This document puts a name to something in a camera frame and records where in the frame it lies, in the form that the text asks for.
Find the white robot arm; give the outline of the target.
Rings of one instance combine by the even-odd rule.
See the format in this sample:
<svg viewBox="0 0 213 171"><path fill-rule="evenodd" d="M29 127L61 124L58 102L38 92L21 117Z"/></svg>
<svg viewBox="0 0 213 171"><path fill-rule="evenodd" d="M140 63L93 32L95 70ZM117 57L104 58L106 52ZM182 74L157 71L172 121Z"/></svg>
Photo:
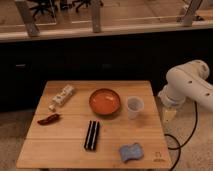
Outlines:
<svg viewBox="0 0 213 171"><path fill-rule="evenodd" d="M202 60L192 60L168 70L167 84L158 93L163 104L163 123L175 117L187 98L213 112L213 84L206 81L209 74L209 66Z"/></svg>

